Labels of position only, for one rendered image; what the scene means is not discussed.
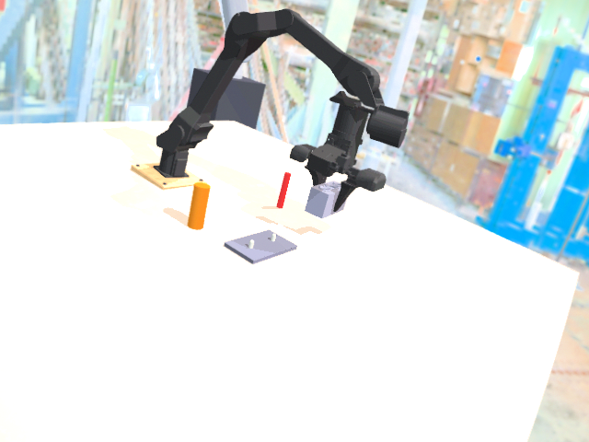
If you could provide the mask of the orange cylinder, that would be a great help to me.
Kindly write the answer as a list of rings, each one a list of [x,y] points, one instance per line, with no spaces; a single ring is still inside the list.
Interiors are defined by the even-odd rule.
[[[193,184],[187,227],[195,230],[203,229],[210,189],[211,186],[205,182]]]

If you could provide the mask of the red peg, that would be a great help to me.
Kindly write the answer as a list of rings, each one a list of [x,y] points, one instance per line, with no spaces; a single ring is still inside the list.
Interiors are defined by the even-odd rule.
[[[279,199],[278,199],[278,203],[277,203],[278,208],[283,208],[283,203],[284,203],[285,195],[287,192],[290,177],[291,177],[291,173],[284,172],[283,183],[282,183],[282,187],[281,187],[281,191],[280,191],[280,195],[279,195]]]

